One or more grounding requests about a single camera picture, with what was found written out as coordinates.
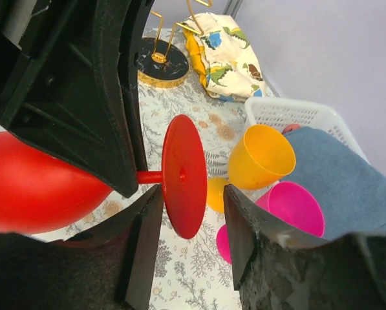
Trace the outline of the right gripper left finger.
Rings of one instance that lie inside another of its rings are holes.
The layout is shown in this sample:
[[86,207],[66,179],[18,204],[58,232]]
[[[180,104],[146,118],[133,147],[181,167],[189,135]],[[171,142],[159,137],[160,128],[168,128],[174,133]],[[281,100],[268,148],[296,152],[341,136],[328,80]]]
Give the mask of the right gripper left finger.
[[155,185],[68,240],[0,233],[0,309],[147,309],[162,211]]

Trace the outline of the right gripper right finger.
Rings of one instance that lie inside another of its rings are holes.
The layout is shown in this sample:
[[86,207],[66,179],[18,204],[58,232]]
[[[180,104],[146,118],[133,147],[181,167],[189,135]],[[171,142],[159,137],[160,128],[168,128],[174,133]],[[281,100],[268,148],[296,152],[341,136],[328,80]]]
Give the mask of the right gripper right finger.
[[386,309],[386,234],[328,241],[224,188],[233,286],[243,309]]

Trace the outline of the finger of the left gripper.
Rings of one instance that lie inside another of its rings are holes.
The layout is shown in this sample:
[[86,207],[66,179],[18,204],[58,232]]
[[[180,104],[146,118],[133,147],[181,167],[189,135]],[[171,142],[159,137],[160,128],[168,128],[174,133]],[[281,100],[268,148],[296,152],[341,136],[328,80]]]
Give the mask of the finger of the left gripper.
[[0,126],[122,196],[147,168],[136,61],[151,1],[0,1]]

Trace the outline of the magenta plastic goblet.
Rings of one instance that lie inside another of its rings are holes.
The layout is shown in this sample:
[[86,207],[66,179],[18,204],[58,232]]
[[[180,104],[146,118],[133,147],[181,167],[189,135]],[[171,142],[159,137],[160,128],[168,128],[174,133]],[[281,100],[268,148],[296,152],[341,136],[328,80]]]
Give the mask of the magenta plastic goblet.
[[308,234],[321,238],[325,233],[325,218],[319,203],[310,192],[297,183],[279,182],[255,204]]

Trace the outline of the gold wine glass rack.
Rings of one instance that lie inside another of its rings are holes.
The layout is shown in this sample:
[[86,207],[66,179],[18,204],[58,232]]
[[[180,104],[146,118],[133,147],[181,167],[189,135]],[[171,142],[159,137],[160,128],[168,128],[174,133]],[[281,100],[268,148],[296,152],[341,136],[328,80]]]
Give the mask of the gold wine glass rack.
[[190,1],[187,2],[187,7],[196,27],[193,28],[185,23],[176,22],[171,29],[168,41],[163,41],[160,38],[164,24],[163,16],[150,11],[150,14],[159,18],[160,23],[155,37],[143,37],[141,40],[140,51],[135,61],[140,81],[158,88],[173,88],[186,80],[189,72],[188,59],[179,48],[172,44],[176,29],[183,28],[199,36],[204,34]]

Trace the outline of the red plastic wine glass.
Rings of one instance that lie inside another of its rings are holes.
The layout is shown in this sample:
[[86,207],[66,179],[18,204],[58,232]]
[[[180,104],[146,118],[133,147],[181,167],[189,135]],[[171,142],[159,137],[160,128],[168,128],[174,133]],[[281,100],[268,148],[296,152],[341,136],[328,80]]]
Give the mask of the red plastic wine glass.
[[[162,185],[170,222],[190,239],[206,208],[206,159],[185,115],[169,124],[160,171],[140,171],[139,184]],[[95,210],[111,188],[93,175],[0,132],[0,233],[38,234],[68,226]]]

